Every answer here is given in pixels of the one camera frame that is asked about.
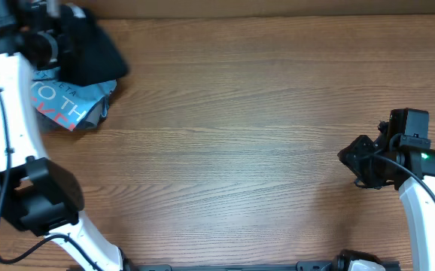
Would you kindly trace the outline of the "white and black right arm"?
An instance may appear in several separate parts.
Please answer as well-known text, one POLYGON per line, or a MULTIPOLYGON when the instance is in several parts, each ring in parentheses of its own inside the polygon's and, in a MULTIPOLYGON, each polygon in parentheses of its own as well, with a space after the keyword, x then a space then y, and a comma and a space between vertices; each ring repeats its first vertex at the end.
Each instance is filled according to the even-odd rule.
POLYGON ((357 187, 398 191, 415 270, 435 270, 435 150, 428 126, 427 111, 394 109, 378 125, 376 140, 360 135, 337 154, 355 174, 357 187))

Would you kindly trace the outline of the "dark teal t-shirt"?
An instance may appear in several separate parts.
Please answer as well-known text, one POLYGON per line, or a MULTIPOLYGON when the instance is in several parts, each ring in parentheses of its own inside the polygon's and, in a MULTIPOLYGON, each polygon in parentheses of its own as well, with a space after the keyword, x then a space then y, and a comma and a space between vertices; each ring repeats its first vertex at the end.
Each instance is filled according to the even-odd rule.
POLYGON ((85 87, 126 76, 128 65, 114 42, 97 24, 94 14, 73 4, 60 7, 70 7, 75 14, 71 24, 75 54, 70 59, 64 59, 58 79, 85 87))

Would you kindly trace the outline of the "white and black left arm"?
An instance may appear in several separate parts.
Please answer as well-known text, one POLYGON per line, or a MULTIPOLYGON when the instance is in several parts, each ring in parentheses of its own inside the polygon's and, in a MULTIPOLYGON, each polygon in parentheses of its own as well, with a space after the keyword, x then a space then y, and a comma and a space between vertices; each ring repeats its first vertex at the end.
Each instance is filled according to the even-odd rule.
POLYGON ((81 270, 131 270, 84 211, 75 176, 47 155, 32 106, 37 70, 86 87, 125 76, 126 63, 86 8, 0 0, 0 223, 54 242, 81 270))

